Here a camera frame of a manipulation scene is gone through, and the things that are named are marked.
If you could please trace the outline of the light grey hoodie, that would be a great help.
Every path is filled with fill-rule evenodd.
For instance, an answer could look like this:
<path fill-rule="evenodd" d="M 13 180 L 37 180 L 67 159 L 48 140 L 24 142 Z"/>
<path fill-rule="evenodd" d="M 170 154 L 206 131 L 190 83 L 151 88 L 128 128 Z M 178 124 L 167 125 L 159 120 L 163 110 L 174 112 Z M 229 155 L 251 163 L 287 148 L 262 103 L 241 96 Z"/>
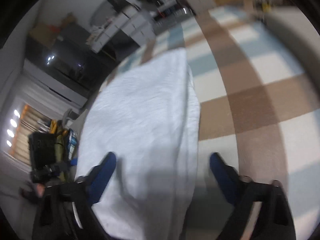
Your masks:
<path fill-rule="evenodd" d="M 93 211 L 118 239 L 179 239 L 195 189 L 200 103 L 185 49 L 118 74 L 83 126 L 77 176 L 117 167 Z"/>

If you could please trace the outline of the olive green jacket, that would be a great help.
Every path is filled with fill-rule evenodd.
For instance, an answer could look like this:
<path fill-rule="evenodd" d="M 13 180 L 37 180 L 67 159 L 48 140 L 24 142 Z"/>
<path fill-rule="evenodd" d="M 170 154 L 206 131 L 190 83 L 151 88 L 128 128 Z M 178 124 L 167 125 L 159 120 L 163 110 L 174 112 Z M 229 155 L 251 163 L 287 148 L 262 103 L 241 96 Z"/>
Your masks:
<path fill-rule="evenodd" d="M 68 135 L 68 131 L 64 129 L 61 120 L 52 119 L 50 122 L 49 133 L 53 134 L 55 137 L 55 157 L 56 162 L 63 166 L 63 170 L 58 175 L 58 178 L 62 182 L 67 182 L 69 180 L 69 171 L 70 167 L 67 164 L 67 155 L 66 155 L 66 143 L 65 138 Z"/>

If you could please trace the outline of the cardboard boxes on fridge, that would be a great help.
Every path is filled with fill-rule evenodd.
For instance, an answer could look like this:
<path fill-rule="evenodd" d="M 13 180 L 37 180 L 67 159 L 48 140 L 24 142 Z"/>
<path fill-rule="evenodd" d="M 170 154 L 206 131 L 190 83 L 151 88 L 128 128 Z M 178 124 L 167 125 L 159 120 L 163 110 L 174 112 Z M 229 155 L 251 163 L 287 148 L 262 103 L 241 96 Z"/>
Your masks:
<path fill-rule="evenodd" d="M 41 45 L 47 48 L 52 48 L 59 33 L 69 24 L 76 22 L 77 18 L 73 15 L 72 12 L 70 12 L 65 18 L 61 20 L 61 23 L 58 26 L 39 22 L 29 31 L 28 35 L 36 42 L 39 42 Z"/>

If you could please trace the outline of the plaid bed sheet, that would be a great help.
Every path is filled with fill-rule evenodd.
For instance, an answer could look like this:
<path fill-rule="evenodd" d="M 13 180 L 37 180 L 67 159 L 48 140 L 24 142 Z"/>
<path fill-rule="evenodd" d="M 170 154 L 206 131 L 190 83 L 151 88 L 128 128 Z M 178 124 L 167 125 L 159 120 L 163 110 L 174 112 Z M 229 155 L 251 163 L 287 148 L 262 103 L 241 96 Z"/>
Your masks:
<path fill-rule="evenodd" d="M 201 104 L 198 175 L 185 239 L 215 239 L 232 206 L 209 170 L 219 152 L 255 181 L 282 183 L 298 239 L 319 224 L 319 94 L 262 23 L 234 7 L 192 17 L 127 57 L 107 78 L 184 47 Z"/>

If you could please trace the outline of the white drawer desk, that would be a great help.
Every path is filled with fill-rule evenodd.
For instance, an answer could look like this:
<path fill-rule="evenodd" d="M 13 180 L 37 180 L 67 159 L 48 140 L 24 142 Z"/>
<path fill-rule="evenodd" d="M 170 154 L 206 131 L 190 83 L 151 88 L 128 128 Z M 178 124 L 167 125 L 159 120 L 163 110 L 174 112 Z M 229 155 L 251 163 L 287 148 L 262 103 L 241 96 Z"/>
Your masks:
<path fill-rule="evenodd" d="M 121 12 L 106 28 L 103 28 L 93 38 L 93 41 L 89 45 L 91 51 L 99 53 L 118 33 L 124 33 L 140 47 L 156 37 L 153 31 L 152 18 L 148 12 L 140 11 L 131 17 Z"/>

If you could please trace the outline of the black bag on desk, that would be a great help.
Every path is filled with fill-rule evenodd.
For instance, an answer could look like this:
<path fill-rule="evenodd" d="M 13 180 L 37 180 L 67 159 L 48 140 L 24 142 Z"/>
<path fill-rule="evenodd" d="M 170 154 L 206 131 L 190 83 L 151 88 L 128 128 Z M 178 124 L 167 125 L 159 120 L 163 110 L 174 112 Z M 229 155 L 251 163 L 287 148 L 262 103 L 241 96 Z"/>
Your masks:
<path fill-rule="evenodd" d="M 127 0 L 107 0 L 115 10 L 116 13 L 122 12 L 126 7 L 130 6 L 131 3 Z"/>

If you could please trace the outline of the silver suitcase lying flat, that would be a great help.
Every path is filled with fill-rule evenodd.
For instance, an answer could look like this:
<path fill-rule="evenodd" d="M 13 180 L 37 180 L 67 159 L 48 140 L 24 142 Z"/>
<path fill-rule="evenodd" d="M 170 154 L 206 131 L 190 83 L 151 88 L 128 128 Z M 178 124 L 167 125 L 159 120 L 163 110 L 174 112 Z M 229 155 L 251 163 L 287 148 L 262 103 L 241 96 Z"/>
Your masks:
<path fill-rule="evenodd" d="M 175 0 L 157 8 L 153 17 L 155 28 L 169 28 L 193 16 L 193 11 Z"/>

